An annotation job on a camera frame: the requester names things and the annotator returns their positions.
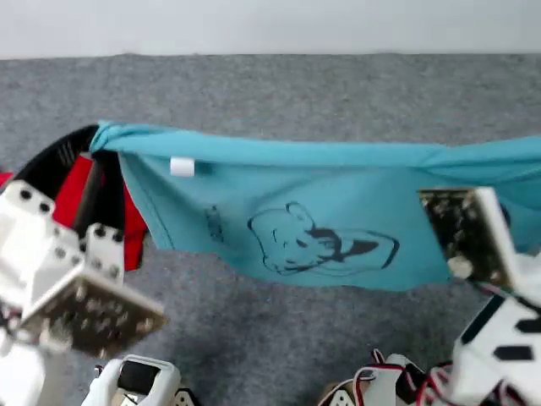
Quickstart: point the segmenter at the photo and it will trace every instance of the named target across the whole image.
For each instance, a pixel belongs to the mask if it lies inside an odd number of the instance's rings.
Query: red fabric
[[[3,185],[9,178],[13,176],[12,173],[0,173],[0,186]]]
[[[52,218],[63,226],[71,227],[74,222],[91,166],[90,159],[79,156],[58,192],[55,199],[56,210],[52,213]],[[0,186],[12,175],[0,173]],[[124,216],[124,269],[132,271],[140,266],[146,224],[135,207],[126,185],[124,185]]]

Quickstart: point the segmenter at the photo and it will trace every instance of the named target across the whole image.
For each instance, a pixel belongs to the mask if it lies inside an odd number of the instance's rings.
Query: gray carpet
[[[0,165],[20,167],[98,118],[289,140],[459,144],[538,134],[540,69],[539,56],[4,61]],[[262,283],[150,241],[127,282],[171,317],[132,352],[176,364],[205,406],[312,405],[373,346],[433,364],[481,300],[459,283],[399,294]],[[77,405],[95,361],[67,362],[65,404]]]

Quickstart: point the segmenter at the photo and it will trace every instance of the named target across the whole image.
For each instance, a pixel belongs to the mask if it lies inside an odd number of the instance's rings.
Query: teal t-shirt
[[[495,187],[516,246],[541,240],[541,137],[436,144],[249,140],[102,123],[161,249],[218,254],[280,283],[403,290],[450,276],[417,190]],[[172,157],[195,161],[171,174]]]

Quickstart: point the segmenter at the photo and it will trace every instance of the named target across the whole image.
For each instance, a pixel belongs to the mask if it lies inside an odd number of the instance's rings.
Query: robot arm
[[[54,222],[54,202],[22,180],[0,195],[0,405],[63,404],[57,373],[77,350],[110,358],[166,323],[157,302],[123,285],[118,230],[89,226],[80,239]],[[112,359],[84,406],[190,406],[173,365]]]

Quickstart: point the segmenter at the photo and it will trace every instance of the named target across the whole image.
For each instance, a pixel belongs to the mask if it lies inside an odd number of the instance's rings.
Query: white wall
[[[538,51],[541,0],[0,0],[0,58]]]

